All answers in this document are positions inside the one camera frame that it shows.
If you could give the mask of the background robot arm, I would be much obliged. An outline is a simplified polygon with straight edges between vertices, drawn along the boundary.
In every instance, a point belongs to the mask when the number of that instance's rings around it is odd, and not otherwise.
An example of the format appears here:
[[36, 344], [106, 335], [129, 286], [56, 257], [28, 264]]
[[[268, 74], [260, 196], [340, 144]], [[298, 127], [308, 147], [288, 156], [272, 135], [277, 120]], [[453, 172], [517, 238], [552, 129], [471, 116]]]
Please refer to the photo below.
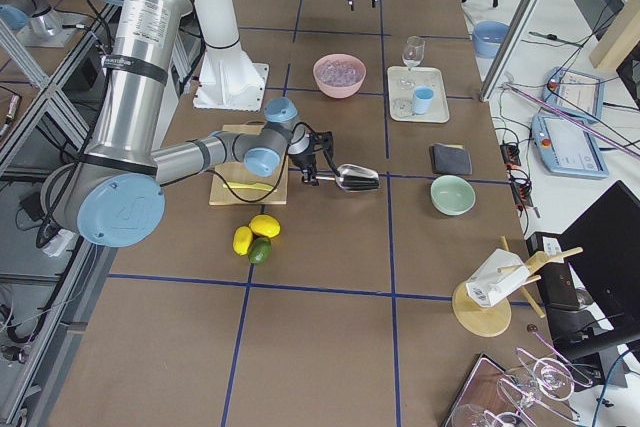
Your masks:
[[1, 20], [28, 47], [62, 48], [74, 29], [48, 0], [1, 0]]

